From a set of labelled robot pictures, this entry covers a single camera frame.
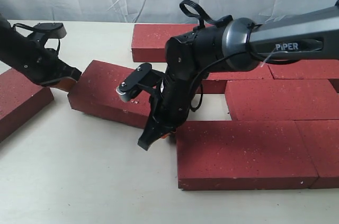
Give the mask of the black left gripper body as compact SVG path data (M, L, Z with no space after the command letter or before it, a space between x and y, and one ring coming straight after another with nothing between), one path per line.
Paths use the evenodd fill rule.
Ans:
M59 59L60 39L57 40L57 49L53 49L41 47L22 35L10 36L11 67L41 86L51 86L64 77L77 82L82 72Z

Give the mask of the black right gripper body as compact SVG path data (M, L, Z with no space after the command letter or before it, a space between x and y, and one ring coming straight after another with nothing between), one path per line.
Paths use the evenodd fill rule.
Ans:
M144 150L166 133L176 131L188 118L189 113L197 111L203 98L202 81L204 74L194 74L182 80L166 69L156 97L150 97L150 114L138 146Z

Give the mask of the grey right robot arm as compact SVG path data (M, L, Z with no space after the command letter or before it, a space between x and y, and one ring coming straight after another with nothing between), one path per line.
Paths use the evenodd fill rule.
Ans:
M173 133L196 110L191 102L212 72L244 72L264 62L338 59L338 6L255 23L227 15L213 20L196 2L183 0L181 11L199 21L192 31L165 44L166 70L150 96L150 114L138 145L147 150Z

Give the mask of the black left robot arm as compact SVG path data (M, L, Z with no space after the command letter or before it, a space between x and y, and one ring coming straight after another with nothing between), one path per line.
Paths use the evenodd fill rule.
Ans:
M82 72L58 57L66 34L61 22L11 25L1 16L1 61L36 85L69 92Z

